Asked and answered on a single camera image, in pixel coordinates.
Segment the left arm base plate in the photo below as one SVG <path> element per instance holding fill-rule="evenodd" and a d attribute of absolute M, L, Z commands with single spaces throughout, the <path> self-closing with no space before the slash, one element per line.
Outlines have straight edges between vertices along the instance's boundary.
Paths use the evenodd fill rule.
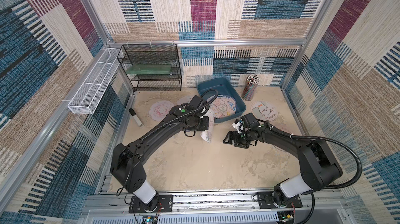
<path fill-rule="evenodd" d="M 156 194 L 149 203 L 143 203 L 138 197 L 133 196 L 129 204 L 129 213 L 170 213 L 173 210 L 173 202 L 172 194 Z"/>

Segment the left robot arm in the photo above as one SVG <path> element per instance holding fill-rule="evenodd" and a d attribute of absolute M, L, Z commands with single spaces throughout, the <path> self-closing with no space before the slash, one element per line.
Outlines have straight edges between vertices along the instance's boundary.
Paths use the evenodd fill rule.
<path fill-rule="evenodd" d="M 158 203 L 158 192 L 147 181 L 144 164 L 167 140 L 179 132 L 208 129 L 205 116 L 210 102 L 194 96 L 189 103 L 173 106 L 166 117 L 147 134 L 128 145 L 118 144 L 112 153 L 110 173 L 121 186 L 146 205 Z"/>

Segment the pink blossom coaster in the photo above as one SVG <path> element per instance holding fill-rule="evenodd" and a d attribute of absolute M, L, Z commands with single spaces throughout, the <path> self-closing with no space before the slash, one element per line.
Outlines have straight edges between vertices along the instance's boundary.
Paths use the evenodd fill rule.
<path fill-rule="evenodd" d="M 206 114 L 203 115 L 203 119 L 208 118 L 208 129 L 201 133 L 201 138 L 207 143 L 211 143 L 211 136 L 214 128 L 215 112 L 209 109 Z"/>

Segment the cream cartoon coaster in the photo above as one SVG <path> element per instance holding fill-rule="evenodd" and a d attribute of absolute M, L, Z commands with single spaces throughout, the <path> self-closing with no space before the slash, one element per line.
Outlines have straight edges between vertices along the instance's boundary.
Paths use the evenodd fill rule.
<path fill-rule="evenodd" d="M 233 97 L 218 95 L 211 103 L 210 109 L 215 112 L 215 118 L 222 119 L 236 113 L 236 101 Z"/>

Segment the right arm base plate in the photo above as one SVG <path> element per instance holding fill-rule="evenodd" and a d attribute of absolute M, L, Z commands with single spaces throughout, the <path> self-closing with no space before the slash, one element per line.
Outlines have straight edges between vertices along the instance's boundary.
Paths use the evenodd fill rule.
<path fill-rule="evenodd" d="M 284 203 L 275 202 L 273 191 L 257 192 L 252 196 L 253 201 L 257 202 L 260 209 L 278 209 L 278 208 L 302 208 L 303 204 L 299 196 L 289 199 Z"/>

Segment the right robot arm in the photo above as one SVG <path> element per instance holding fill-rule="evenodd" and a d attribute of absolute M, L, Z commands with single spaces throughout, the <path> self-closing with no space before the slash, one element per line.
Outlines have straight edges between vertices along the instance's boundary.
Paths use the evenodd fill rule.
<path fill-rule="evenodd" d="M 247 149 L 258 142 L 273 145 L 298 159 L 300 173 L 278 183 L 272 197 L 277 207 L 286 207 L 290 200 L 304 193 L 323 190 L 343 175 L 343 171 L 326 141 L 284 132 L 269 121 L 260 121 L 248 113 L 233 123 L 224 144 Z"/>

